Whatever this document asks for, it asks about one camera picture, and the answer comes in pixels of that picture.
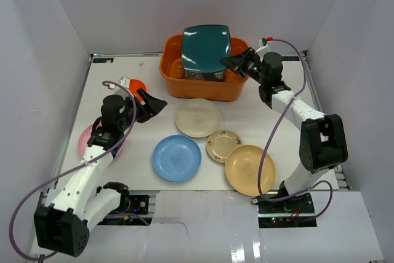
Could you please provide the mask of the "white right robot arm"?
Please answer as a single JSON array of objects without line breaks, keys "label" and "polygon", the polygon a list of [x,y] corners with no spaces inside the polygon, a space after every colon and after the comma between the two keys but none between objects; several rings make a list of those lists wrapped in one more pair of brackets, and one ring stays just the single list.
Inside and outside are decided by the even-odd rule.
[{"label": "white right robot arm", "polygon": [[239,55],[222,58],[221,63],[234,74],[256,81],[261,101],[300,131],[300,163],[271,199],[282,211],[294,212],[300,206],[299,195],[316,187],[321,176],[348,160],[342,118],[326,115],[299,99],[283,81],[283,58],[276,52],[259,57],[250,47]]}]

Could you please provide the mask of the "teal square plate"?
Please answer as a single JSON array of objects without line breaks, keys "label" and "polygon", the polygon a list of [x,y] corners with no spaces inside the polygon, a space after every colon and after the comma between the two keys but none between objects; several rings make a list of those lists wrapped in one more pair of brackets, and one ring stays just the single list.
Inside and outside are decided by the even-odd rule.
[{"label": "teal square plate", "polygon": [[181,59],[187,72],[213,74],[227,68],[222,58],[231,56],[231,35],[226,25],[196,25],[184,29]]}]

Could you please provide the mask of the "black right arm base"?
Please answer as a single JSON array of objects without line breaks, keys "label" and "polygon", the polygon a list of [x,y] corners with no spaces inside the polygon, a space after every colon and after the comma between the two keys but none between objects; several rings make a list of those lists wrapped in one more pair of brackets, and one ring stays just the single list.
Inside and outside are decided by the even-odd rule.
[{"label": "black right arm base", "polygon": [[277,203],[253,198],[251,203],[257,206],[260,229],[317,227],[315,207],[309,193]]}]

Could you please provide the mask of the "black floral square plate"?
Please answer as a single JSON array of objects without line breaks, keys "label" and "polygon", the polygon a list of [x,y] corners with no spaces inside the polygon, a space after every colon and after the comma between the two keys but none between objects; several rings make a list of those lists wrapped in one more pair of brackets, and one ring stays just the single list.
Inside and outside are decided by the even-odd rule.
[{"label": "black floral square plate", "polygon": [[182,74],[182,79],[223,82],[225,81],[226,72],[226,70],[209,73],[184,71]]}]

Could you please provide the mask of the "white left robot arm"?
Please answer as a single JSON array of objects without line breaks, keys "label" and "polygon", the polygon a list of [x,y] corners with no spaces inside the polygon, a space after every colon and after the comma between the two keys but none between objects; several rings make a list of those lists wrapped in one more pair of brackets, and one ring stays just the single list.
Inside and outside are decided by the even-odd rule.
[{"label": "white left robot arm", "polygon": [[104,170],[113,162],[134,123],[144,123],[159,114],[165,100],[138,89],[132,94],[113,94],[102,101],[101,115],[93,126],[81,168],[77,169],[61,192],[34,213],[38,246],[78,257],[87,246],[91,230],[111,212],[124,213],[130,206],[129,187],[109,182],[99,187]]}]

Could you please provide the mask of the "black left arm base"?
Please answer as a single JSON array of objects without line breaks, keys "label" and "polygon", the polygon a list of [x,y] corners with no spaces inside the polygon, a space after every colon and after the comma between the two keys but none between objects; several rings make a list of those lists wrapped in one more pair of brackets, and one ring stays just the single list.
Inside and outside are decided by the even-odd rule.
[{"label": "black left arm base", "polygon": [[131,195],[129,207],[124,211],[112,211],[98,225],[107,226],[149,226],[154,206],[149,195]]}]

